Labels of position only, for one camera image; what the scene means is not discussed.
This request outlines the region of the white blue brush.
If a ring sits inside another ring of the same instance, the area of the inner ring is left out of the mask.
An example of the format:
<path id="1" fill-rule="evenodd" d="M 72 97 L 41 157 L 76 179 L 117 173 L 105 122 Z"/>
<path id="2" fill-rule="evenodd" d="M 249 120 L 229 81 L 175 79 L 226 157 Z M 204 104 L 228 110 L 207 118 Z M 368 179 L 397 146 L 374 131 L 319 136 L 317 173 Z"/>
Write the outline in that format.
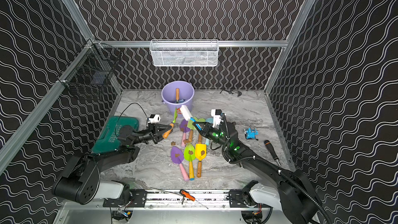
<path id="1" fill-rule="evenodd" d="M 189 111 L 187 105 L 182 105 L 182 106 L 180 107 L 180 112 L 181 112 L 183 118 L 184 118 L 185 120 L 187 120 L 187 121 L 189 121 L 189 120 L 197 121 L 197 120 L 198 120 L 197 117 L 193 117 L 193 116 L 192 116 L 192 114 L 191 114 L 191 112 Z"/>

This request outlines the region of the purple front trowel pink handle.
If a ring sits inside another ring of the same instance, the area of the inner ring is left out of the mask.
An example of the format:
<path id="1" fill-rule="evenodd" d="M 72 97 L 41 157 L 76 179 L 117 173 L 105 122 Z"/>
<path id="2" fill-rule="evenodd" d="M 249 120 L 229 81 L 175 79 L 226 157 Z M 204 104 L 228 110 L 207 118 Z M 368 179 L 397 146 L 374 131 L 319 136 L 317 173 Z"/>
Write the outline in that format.
<path id="1" fill-rule="evenodd" d="M 176 146 L 173 146 L 171 149 L 171 160 L 172 160 L 172 163 L 179 166 L 184 181 L 189 181 L 190 178 L 188 176 L 188 173 L 186 172 L 186 170 L 182 164 L 182 162 L 184 161 L 183 153 Z"/>

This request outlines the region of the lime front trowel wooden handle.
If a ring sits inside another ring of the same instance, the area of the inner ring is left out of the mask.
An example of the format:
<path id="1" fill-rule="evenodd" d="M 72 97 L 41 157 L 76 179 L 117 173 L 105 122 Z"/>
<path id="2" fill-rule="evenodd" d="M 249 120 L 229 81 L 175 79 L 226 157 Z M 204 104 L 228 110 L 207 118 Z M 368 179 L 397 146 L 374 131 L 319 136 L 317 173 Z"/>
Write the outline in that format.
<path id="1" fill-rule="evenodd" d="M 176 104 L 177 104 L 177 101 L 180 99 L 180 89 L 179 88 L 176 88 Z"/>

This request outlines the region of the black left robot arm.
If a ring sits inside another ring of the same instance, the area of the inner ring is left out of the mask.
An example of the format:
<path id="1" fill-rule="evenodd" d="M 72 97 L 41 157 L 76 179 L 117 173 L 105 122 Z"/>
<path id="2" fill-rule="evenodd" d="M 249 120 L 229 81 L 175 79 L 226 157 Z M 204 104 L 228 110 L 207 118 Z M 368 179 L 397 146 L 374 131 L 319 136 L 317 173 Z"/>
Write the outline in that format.
<path id="1" fill-rule="evenodd" d="M 149 123 L 147 129 L 141 131 L 136 131 L 130 125 L 124 125 L 117 137 L 120 142 L 118 148 L 102 153 L 72 156 L 53 184 L 52 194 L 81 205 L 97 199 L 104 200 L 104 207 L 130 205 L 134 197 L 129 184 L 102 181 L 101 173 L 118 165 L 133 162 L 140 152 L 138 144 L 148 144 L 149 141 L 157 144 L 171 130 L 171 125 L 159 123 Z"/>

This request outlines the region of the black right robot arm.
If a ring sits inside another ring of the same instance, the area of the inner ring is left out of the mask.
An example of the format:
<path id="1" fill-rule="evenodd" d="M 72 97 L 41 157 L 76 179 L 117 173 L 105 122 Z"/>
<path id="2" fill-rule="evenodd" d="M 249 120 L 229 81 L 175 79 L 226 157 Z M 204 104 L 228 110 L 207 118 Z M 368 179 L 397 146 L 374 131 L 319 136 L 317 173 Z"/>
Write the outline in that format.
<path id="1" fill-rule="evenodd" d="M 307 176 L 298 170 L 292 172 L 283 169 L 257 155 L 239 140 L 233 123 L 222 122 L 217 129 L 208 122 L 194 122 L 193 126 L 201 136 L 221 145 L 221 153 L 228 163 L 241 165 L 270 181 L 279 196 L 277 203 L 291 223 L 313 223 L 312 218 L 317 212 L 323 215 L 328 224 L 332 223 Z"/>

